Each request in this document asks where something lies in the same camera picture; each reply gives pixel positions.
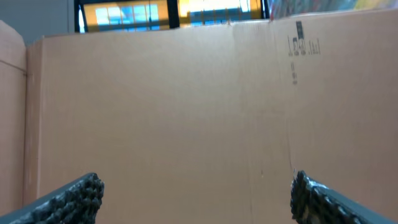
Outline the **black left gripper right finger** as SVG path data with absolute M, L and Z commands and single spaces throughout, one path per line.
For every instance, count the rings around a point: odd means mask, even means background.
M 395 224 L 300 170 L 290 192 L 292 219 L 298 224 Z

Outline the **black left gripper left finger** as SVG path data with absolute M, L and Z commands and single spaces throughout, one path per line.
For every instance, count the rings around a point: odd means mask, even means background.
M 1 224 L 94 224 L 104 182 L 88 173 L 1 217 Z

